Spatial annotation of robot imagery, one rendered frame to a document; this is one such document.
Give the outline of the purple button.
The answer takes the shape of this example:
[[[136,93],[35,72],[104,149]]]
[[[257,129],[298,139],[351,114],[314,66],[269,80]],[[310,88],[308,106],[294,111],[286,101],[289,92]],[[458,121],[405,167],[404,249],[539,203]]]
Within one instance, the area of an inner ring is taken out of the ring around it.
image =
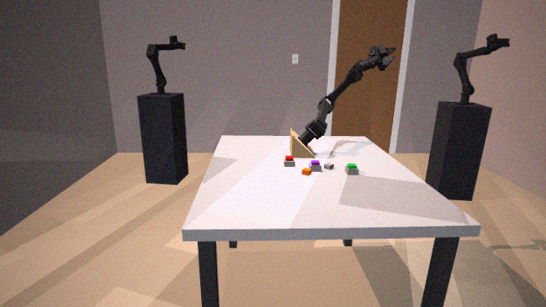
[[[311,169],[311,172],[321,172],[321,164],[318,160],[312,160],[311,163],[309,163],[309,169]]]

